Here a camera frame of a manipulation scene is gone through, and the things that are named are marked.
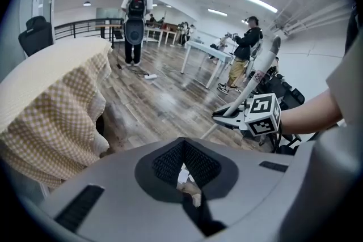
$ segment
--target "yellow shorts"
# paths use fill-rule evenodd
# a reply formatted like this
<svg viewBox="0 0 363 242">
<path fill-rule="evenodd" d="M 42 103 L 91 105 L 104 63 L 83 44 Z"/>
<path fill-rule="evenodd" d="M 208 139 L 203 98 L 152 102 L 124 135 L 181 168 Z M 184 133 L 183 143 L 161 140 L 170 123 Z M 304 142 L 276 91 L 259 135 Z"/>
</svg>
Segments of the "yellow shorts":
<svg viewBox="0 0 363 242">
<path fill-rule="evenodd" d="M 234 82 L 237 78 L 239 78 L 245 71 L 245 65 L 248 61 L 242 60 L 240 58 L 235 58 L 232 68 L 229 71 L 229 79 Z"/>
</svg>

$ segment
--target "checkered tablecloth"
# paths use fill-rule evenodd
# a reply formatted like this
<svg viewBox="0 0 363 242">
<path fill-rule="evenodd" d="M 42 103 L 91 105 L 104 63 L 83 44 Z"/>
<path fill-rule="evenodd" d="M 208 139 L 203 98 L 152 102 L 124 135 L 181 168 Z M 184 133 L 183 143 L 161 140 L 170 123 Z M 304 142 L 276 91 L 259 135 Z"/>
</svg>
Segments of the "checkered tablecloth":
<svg viewBox="0 0 363 242">
<path fill-rule="evenodd" d="M 111 44 L 85 37 L 26 59 L 0 84 L 1 157 L 22 174 L 59 186 L 99 159 L 108 142 L 96 131 L 111 73 Z"/>
</svg>

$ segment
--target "ceiling light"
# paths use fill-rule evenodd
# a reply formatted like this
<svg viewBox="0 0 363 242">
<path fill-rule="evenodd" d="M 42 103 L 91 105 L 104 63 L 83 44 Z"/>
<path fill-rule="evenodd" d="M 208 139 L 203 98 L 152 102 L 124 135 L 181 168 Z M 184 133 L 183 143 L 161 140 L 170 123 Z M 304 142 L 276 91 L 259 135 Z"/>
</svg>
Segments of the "ceiling light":
<svg viewBox="0 0 363 242">
<path fill-rule="evenodd" d="M 268 5 L 267 3 L 262 2 L 261 0 L 248 0 L 248 1 L 251 1 L 251 2 L 253 2 L 255 4 L 258 4 L 260 6 L 263 6 L 266 9 L 271 10 L 273 13 L 277 12 L 276 8 L 272 7 L 271 5 Z"/>
<path fill-rule="evenodd" d="M 215 13 L 215 14 L 219 14 L 219 15 L 223 15 L 223 16 L 227 16 L 227 13 L 224 12 L 220 12 L 218 10 L 213 10 L 213 9 L 208 9 L 209 12 Z"/>
</svg>

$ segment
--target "wooden floor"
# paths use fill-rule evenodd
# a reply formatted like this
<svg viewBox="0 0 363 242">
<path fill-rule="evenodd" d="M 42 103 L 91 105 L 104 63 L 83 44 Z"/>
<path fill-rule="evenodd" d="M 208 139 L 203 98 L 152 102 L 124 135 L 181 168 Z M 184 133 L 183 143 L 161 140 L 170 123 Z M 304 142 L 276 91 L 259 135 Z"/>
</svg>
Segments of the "wooden floor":
<svg viewBox="0 0 363 242">
<path fill-rule="evenodd" d="M 184 48 L 180 46 L 145 44 L 142 48 L 141 66 L 125 67 L 124 46 L 118 44 L 109 56 L 112 73 L 103 83 L 102 94 L 107 105 L 103 114 L 104 136 L 110 144 L 109 153 L 127 150 L 173 137 L 200 138 L 213 124 L 212 112 L 239 95 L 235 90 L 225 95 L 217 90 L 217 83 L 226 82 L 228 70 L 210 89 L 208 82 L 215 64 L 208 60 L 199 69 L 204 53 L 192 49 L 185 73 L 181 74 Z M 158 75 L 145 80 L 133 70 L 145 70 Z M 242 135 L 219 128 L 208 140 L 225 146 L 263 151 L 256 142 L 242 139 Z"/>
</svg>

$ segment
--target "white cube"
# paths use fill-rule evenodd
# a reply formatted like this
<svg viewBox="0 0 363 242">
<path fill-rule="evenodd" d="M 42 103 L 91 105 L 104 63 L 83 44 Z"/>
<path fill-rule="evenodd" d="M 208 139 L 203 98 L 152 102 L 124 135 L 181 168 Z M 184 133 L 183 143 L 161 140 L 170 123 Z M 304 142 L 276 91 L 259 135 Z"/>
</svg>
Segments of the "white cube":
<svg viewBox="0 0 363 242">
<path fill-rule="evenodd" d="M 278 131 L 281 108 L 274 93 L 255 95 L 244 119 L 253 136 Z"/>
</svg>

